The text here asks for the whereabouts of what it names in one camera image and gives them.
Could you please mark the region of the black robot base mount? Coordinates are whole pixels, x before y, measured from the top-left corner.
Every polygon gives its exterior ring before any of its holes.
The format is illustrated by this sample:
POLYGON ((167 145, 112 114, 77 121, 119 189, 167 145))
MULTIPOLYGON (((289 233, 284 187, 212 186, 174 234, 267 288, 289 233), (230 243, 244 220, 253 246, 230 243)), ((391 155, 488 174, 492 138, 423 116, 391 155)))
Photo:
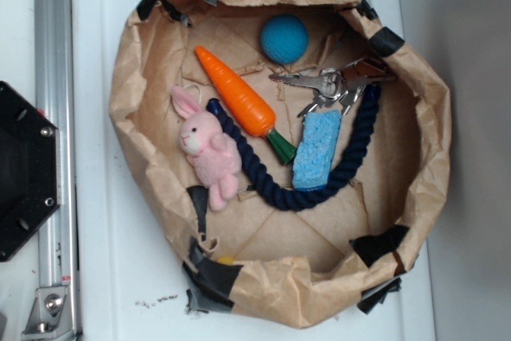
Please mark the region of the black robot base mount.
POLYGON ((1 261, 26 244, 60 205, 58 128, 1 83, 1 261))

